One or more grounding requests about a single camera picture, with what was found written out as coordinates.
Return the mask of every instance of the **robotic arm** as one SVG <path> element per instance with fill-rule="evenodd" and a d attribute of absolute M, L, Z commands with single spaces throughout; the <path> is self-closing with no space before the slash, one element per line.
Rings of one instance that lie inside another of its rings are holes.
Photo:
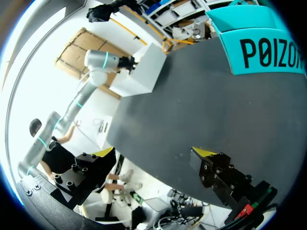
<path fill-rule="evenodd" d="M 18 173 L 21 178 L 27 175 L 35 177 L 42 174 L 36 166 L 40 163 L 46 148 L 48 148 L 52 132 L 57 129 L 62 134 L 66 134 L 76 115 L 92 93 L 97 87 L 103 85 L 107 81 L 107 73 L 116 68 L 133 70 L 136 63 L 132 57 L 120 58 L 108 52 L 88 50 L 85 55 L 84 64 L 90 70 L 88 80 L 70 102 L 65 115 L 60 116 L 57 112 L 53 112 L 49 116 L 44 128 L 38 132 L 33 146 L 30 148 L 23 161 L 19 162 Z"/>

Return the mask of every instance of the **storage bin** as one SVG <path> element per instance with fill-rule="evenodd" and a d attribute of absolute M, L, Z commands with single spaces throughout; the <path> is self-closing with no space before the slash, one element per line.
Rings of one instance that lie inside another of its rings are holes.
<path fill-rule="evenodd" d="M 189 13 L 195 11 L 195 7 L 192 2 L 189 0 L 180 1 L 177 4 L 174 4 L 172 10 L 175 11 L 179 16 L 185 16 Z"/>
<path fill-rule="evenodd" d="M 156 22 L 160 23 L 162 26 L 174 22 L 177 19 L 177 15 L 171 10 L 165 11 L 159 17 L 157 17 Z"/>

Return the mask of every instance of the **cardboard box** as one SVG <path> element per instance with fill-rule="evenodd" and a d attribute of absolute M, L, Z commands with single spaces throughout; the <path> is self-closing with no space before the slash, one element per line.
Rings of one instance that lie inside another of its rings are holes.
<path fill-rule="evenodd" d="M 193 24 L 193 23 L 194 23 L 193 20 L 182 20 L 182 21 L 180 21 L 180 22 L 178 23 L 178 26 L 179 26 L 179 27 L 186 27 L 186 26 L 191 25 L 191 24 Z"/>
<path fill-rule="evenodd" d="M 87 31 L 85 28 L 79 30 L 76 35 L 66 44 L 64 50 L 55 61 L 57 68 L 69 73 L 80 79 L 89 69 L 84 66 L 84 58 L 86 51 L 89 49 L 101 50 L 116 54 L 119 57 L 131 56 L 116 45 L 105 40 L 94 33 Z M 116 73 L 108 73 L 106 83 L 100 89 L 111 96 L 120 98 L 120 96 L 112 92 L 109 87 L 112 84 Z"/>

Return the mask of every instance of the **gray table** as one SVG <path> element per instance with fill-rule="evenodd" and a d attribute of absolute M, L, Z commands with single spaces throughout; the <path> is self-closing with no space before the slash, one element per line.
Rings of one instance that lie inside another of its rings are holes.
<path fill-rule="evenodd" d="M 304 75 L 232 75 L 218 38 L 168 55 L 154 91 L 122 98 L 108 142 L 137 166 L 192 197 L 222 205 L 189 166 L 192 146 L 224 152 L 253 183 L 289 192 L 307 137 Z"/>

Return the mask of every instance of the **white box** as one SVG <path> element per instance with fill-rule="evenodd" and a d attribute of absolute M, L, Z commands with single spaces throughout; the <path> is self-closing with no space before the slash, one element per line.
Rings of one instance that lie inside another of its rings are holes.
<path fill-rule="evenodd" d="M 159 17 L 157 17 L 156 22 L 160 23 L 162 26 L 174 22 L 177 19 L 172 11 L 165 11 Z"/>
<path fill-rule="evenodd" d="M 166 54 L 154 44 L 147 45 L 133 57 L 138 63 L 135 70 L 122 70 L 114 78 L 110 90 L 122 97 L 152 92 L 164 65 Z"/>
<path fill-rule="evenodd" d="M 182 5 L 176 7 L 173 9 L 179 16 L 185 16 L 189 13 L 192 13 L 195 11 L 195 7 L 193 6 L 192 2 L 188 1 L 186 3 L 183 3 Z"/>

